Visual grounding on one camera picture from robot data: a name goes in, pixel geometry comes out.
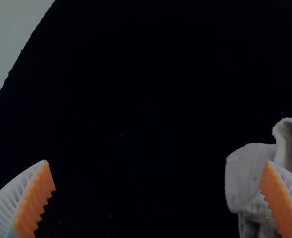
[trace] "black surface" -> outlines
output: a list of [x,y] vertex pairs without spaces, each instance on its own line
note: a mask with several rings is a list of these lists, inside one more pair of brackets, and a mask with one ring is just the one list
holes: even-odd
[[42,159],[41,237],[237,237],[225,158],[292,117],[276,1],[57,0],[0,92],[0,189]]

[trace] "white fleece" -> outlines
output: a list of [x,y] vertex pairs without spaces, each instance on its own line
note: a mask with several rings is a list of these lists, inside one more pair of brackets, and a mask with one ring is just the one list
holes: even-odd
[[271,210],[260,193],[260,181],[267,160],[292,172],[292,118],[282,119],[273,128],[276,144],[251,143],[231,153],[225,166],[225,198],[231,212],[239,214],[240,237],[273,237],[276,226]]

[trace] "white cloth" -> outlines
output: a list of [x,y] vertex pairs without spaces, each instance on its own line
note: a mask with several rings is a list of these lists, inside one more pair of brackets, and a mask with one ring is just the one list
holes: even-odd
[[241,238],[279,237],[272,212],[260,193],[260,181],[267,160],[292,172],[292,118],[277,123],[273,136],[276,144],[247,144],[226,159],[225,197],[229,210],[238,214]]

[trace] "white wall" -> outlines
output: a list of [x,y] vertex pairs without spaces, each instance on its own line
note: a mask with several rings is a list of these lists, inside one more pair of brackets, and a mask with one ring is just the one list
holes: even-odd
[[54,0],[0,0],[0,88]]

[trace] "fabric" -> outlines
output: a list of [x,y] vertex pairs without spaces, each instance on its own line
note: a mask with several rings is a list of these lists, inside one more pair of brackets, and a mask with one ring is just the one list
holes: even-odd
[[0,91],[0,189],[57,187],[36,237],[238,237],[225,158],[292,117],[278,5],[56,0]]
[[247,144],[226,159],[225,196],[230,211],[238,214],[242,238],[277,235],[277,226],[259,184],[267,160],[292,172],[292,118],[277,123],[273,136],[276,144]]

